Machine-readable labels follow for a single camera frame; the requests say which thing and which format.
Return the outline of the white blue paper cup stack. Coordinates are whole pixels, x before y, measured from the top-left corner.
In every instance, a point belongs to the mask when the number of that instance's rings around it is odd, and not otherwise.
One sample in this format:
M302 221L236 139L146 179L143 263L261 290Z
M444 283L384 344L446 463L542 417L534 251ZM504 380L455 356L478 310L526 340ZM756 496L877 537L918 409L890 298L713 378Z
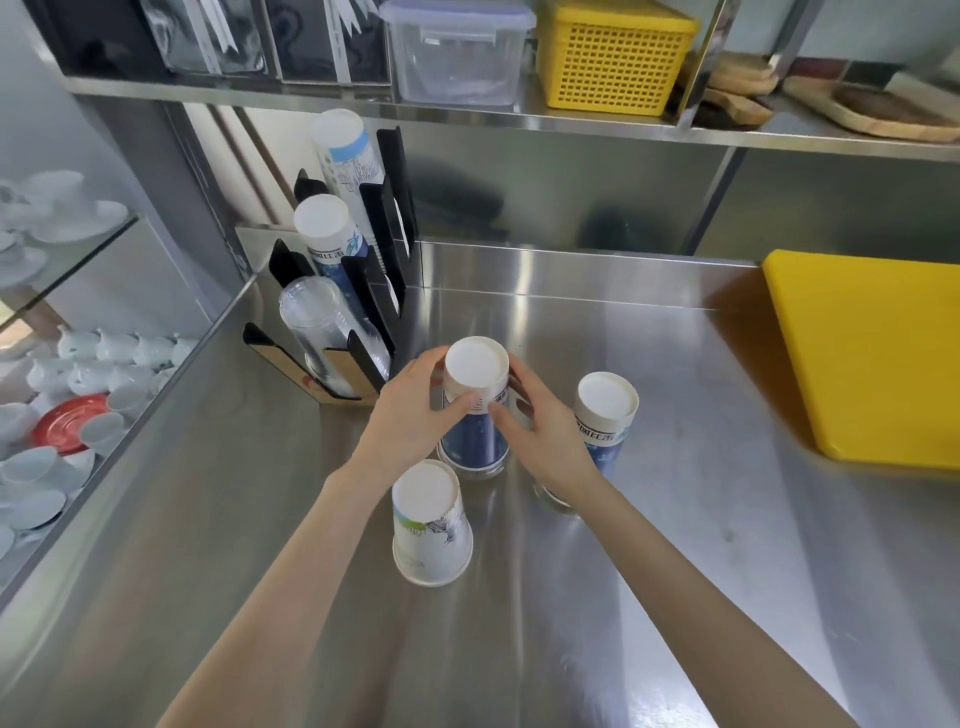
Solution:
M354 286L342 259L366 258L369 244L347 204L329 193L314 195L297 205L293 220L318 273L333 281L356 307Z

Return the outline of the person's left forearm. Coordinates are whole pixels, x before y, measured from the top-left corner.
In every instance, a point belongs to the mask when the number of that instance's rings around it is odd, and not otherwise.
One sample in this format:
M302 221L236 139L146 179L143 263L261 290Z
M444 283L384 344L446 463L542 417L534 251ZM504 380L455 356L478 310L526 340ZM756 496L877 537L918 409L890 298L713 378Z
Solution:
M355 457L317 500L156 728L280 728L376 506L402 468Z

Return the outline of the clear plastic lidded container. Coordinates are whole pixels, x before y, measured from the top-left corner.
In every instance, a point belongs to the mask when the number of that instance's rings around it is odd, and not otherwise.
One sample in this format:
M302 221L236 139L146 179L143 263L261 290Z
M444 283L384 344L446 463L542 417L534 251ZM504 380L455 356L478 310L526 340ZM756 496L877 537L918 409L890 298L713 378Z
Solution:
M537 18L523 0L386 0L400 98L429 105L514 103Z

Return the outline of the black cup holder rack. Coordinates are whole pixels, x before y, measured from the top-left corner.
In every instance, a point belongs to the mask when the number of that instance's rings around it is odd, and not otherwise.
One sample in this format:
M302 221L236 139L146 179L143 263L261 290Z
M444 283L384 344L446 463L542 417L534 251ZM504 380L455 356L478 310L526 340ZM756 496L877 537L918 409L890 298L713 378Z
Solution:
M376 142L379 147L376 153L378 160L386 164L384 180L381 184L360 185L376 248L368 245L366 257L344 257L342 266L355 290L358 306L376 327L389 352L389 376L384 378L378 372L366 347L353 331L348 336L346 348L323 350L335 371L356 392L357 398L332 394L315 378L308 369L304 349L282 321L280 297L284 287L301 277L324 277L317 271L295 226L292 230L266 225L239 226L236 229L250 261L256 265L259 273L267 275L278 288L276 308L279 320L299 347L299 353L291 353L284 348L267 332L267 325L260 321L252 320L245 324L243 341L322 405L371 407L376 403L383 386L390 380L394 357L401 345L408 291L417 285L417 219L409 190L401 131L399 128L382 129L376 134ZM319 194L335 195L327 184L301 170L294 184L294 210L299 203Z

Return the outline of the black box of wrapped straws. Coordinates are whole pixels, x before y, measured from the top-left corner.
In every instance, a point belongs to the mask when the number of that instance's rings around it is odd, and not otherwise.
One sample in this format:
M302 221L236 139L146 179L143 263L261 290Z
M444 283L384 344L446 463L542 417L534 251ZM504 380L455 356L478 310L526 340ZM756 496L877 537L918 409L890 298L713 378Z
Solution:
M270 50L287 84L388 88L386 0L261 0Z
M179 75L269 72L258 0L137 0L164 66Z

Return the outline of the blue print paper cup stack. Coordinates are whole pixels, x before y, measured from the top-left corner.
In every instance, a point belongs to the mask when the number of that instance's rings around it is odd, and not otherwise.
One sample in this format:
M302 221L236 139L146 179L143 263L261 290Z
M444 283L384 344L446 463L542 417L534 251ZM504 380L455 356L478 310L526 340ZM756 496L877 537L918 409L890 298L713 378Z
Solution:
M443 367L444 407L468 393L478 401L440 439L438 455L467 479L492 478L503 470L510 452L489 414L490 403L510 406L508 352L492 338L469 336L450 346Z

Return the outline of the yellow perforated plastic basket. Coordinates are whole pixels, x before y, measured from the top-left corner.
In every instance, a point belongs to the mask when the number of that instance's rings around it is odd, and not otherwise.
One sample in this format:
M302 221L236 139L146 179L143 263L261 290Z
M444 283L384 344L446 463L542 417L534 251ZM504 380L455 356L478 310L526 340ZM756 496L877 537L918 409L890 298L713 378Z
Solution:
M658 0L537 0L535 71L552 110L660 117L699 21Z

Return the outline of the short blue print cup stack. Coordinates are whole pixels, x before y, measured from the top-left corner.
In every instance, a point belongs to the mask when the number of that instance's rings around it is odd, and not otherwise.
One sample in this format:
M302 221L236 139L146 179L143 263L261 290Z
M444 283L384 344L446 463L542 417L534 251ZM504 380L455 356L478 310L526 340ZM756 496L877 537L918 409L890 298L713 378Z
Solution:
M565 490L557 484L569 476L585 473L585 457L575 455L580 450L588 455L593 467L609 480L616 468L630 426L637 415L640 397L634 386L623 376L611 371L594 371L581 378L572 406L572 422L560 420L564 431L575 429L577 441L565 438L557 446L548 444L545 457L549 459L547 477L534 480L537 494L548 507L570 514L572 507Z

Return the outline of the clear plastic cup stack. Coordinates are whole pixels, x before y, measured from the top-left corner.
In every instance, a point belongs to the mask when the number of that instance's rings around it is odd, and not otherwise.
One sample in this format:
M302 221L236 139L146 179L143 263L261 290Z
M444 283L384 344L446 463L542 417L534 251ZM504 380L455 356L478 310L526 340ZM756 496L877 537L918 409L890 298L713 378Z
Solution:
M279 314L305 352L308 369L327 390L357 399L347 380L334 369L325 349L346 349L354 332L361 339L378 373L389 377L391 357L377 328L326 276L302 276L280 293Z

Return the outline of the white paper cup green print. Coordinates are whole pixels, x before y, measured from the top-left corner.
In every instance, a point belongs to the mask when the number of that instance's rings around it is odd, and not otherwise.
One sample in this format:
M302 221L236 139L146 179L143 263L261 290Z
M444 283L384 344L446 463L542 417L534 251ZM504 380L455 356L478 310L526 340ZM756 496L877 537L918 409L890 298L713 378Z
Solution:
M453 469L435 459L420 461L393 484L390 501L391 551L402 577L424 588L460 577L473 556L474 533Z

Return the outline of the person's left hand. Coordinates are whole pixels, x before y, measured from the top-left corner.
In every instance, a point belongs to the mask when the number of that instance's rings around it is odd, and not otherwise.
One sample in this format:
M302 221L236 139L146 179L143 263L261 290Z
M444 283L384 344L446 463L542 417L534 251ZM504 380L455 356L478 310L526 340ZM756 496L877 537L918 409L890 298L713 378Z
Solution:
M357 482L384 493L462 419L433 409L430 402L435 372L443 368L449 349L426 350L382 388L348 462Z

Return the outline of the person's right forearm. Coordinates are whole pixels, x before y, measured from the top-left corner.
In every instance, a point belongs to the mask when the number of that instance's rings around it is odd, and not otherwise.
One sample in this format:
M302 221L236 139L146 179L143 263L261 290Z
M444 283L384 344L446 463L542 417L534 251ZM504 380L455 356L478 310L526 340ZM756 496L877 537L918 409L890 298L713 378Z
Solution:
M555 487L589 527L718 728L860 728L597 472Z

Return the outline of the yellow cutting board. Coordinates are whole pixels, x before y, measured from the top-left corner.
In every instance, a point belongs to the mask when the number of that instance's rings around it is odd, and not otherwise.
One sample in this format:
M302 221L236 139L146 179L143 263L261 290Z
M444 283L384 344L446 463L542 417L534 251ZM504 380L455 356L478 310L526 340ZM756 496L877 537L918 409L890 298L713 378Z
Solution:
M960 471L960 264L776 249L761 269L819 452Z

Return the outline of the red saucer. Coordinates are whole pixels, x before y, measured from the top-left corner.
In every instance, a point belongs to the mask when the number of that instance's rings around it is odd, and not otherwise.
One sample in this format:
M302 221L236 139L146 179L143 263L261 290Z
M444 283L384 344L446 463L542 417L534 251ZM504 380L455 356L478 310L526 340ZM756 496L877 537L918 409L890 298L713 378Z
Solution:
M89 420L111 411L107 398L107 394L87 394L56 405L30 431L29 444L34 448L52 447L63 457L87 451L80 430Z

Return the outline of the glass shelf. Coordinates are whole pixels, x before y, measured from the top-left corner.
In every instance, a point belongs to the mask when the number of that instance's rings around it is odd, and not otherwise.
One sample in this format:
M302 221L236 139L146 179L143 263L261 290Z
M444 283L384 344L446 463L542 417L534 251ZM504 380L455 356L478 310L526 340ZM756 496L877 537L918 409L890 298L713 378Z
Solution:
M33 238L20 242L9 234L10 242L0 245L0 333L24 319L138 222L138 213L133 213L111 231L69 244Z

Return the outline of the group of white teacups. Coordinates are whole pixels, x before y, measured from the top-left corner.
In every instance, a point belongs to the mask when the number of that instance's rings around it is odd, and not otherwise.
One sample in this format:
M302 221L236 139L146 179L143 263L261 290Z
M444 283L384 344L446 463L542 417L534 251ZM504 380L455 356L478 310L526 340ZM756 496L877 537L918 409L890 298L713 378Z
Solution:
M0 396L0 571L12 572L33 543L75 503L94 471L104 465L199 345L181 334L113 334L102 329L58 328L54 351L30 350L28 398ZM79 431L88 450L61 456L52 446L33 447L32 429L53 407L74 397L107 394L109 412Z

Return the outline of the tall white paper cup stack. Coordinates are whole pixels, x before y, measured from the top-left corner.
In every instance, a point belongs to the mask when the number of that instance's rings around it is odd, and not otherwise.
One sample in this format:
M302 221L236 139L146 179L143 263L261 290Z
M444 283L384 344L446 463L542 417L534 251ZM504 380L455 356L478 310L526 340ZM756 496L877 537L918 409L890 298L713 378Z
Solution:
M381 185L385 172L362 118L344 108L324 111L312 122L310 138L327 187L345 202L369 247L376 249L360 186Z

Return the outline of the stainless steel shelf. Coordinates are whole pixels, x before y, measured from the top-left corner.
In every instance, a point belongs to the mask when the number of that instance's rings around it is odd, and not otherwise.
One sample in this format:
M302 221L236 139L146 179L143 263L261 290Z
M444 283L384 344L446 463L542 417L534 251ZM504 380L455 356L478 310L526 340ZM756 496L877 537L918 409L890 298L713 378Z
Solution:
M75 95L305 114L344 108L358 116L396 122L960 164L960 143L933 144L857 134L835 126L790 98L778 96L773 99L771 121L758 130L741 130L684 127L648 116L553 109L546 105L539 83L527 78L521 80L516 99L506 106L407 103L397 92L385 89L284 84L274 79L140 81L65 76L60 82Z

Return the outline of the person's right hand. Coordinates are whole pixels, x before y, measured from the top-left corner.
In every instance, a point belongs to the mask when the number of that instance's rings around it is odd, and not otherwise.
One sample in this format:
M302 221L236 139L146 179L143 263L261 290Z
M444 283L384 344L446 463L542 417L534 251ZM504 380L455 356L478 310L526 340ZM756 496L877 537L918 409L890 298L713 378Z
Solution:
M572 410L518 356L510 353L510 387L519 395L516 408L524 425L502 404L488 413L522 466L544 489L570 507L582 501L602 477L594 466Z

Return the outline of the wooden serving board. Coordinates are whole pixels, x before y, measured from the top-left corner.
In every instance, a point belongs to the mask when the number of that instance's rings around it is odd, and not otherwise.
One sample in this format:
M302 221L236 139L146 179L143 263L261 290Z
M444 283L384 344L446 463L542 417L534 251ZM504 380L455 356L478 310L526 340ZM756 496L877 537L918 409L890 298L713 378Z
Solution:
M923 143L960 141L960 123L886 90L840 80L792 76L781 92L851 132Z

